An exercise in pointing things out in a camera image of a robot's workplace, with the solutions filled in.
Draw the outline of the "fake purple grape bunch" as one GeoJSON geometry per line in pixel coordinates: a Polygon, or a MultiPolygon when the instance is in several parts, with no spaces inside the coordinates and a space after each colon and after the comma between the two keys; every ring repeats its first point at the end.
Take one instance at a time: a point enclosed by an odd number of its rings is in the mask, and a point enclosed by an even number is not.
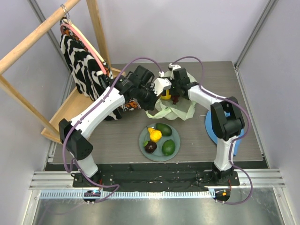
{"type": "Polygon", "coordinates": [[[173,105],[176,105],[179,102],[179,97],[180,97],[180,95],[172,95],[171,96],[171,100],[172,100],[173,105]]]}

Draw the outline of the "fake yellow fruit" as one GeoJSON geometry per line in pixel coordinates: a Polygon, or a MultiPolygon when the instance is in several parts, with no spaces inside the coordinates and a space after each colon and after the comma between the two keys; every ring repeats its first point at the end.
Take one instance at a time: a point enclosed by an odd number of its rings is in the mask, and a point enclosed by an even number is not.
{"type": "Polygon", "coordinates": [[[162,95],[161,95],[161,99],[162,100],[170,100],[171,99],[171,94],[169,93],[169,90],[164,90],[162,92],[162,95]]]}

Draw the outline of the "pale green plastic bag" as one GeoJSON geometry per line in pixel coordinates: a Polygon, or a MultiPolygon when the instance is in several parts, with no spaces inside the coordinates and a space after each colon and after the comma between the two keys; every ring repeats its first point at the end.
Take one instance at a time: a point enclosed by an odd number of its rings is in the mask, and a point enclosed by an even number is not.
{"type": "MultiPolygon", "coordinates": [[[[158,78],[166,78],[166,72],[159,72],[158,78]]],[[[187,98],[179,97],[179,102],[176,105],[172,104],[172,100],[162,100],[161,95],[155,103],[155,114],[150,110],[145,111],[146,115],[150,119],[166,118],[168,120],[174,120],[180,118],[181,120],[187,120],[193,117],[195,113],[196,102],[188,98],[188,88],[198,85],[196,79],[187,72],[187,78],[180,80],[186,84],[187,98]]]]}

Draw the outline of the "fake dark green avocado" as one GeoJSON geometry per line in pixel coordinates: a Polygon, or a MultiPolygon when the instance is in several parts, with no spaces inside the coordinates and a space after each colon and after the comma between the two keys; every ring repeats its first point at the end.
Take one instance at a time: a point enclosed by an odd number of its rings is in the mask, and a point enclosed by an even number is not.
{"type": "Polygon", "coordinates": [[[171,127],[167,124],[156,123],[155,128],[162,133],[162,136],[171,136],[173,134],[171,127]]]}

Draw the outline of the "fake yellow pepper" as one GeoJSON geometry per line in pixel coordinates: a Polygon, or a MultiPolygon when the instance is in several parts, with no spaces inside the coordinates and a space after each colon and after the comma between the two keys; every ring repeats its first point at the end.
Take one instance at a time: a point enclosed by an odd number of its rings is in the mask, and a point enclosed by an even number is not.
{"type": "Polygon", "coordinates": [[[150,140],[157,143],[162,138],[162,133],[159,130],[156,130],[154,128],[147,128],[148,133],[150,135],[150,140]]]}

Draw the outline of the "fake dark plum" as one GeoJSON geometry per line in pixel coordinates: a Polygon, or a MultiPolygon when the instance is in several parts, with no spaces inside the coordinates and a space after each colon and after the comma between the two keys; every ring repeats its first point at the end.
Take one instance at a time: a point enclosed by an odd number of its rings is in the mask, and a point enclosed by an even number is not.
{"type": "Polygon", "coordinates": [[[157,144],[154,141],[145,141],[143,144],[144,150],[149,153],[152,154],[156,148],[157,148],[157,144]]]}

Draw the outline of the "fake green fruit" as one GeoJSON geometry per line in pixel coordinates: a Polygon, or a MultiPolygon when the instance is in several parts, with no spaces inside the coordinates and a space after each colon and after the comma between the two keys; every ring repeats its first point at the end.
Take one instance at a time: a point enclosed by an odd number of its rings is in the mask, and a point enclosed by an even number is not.
{"type": "Polygon", "coordinates": [[[162,145],[162,153],[165,156],[170,156],[175,152],[175,142],[171,139],[165,141],[162,145]]]}

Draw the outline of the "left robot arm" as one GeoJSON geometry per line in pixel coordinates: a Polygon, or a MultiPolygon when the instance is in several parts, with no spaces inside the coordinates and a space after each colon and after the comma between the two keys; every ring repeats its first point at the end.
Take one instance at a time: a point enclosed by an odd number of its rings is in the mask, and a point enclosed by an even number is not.
{"type": "Polygon", "coordinates": [[[70,121],[59,122],[60,140],[63,149],[70,152],[85,174],[83,181],[89,187],[95,187],[100,176],[92,157],[93,146],[88,141],[94,129],[126,101],[134,98],[144,110],[153,110],[155,103],[168,84],[142,66],[138,66],[128,76],[119,75],[111,81],[104,93],[82,113],[70,121]]]}

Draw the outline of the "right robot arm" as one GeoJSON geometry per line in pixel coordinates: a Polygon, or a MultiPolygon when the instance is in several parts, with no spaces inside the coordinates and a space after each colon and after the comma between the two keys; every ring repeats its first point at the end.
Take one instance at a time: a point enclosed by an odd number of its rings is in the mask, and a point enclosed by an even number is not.
{"type": "Polygon", "coordinates": [[[245,126],[238,101],[234,97],[216,95],[198,82],[191,82],[186,69],[179,65],[170,64],[169,70],[172,83],[170,93],[194,101],[210,111],[212,130],[217,137],[217,152],[210,181],[223,185],[233,176],[235,142],[245,126]]]}

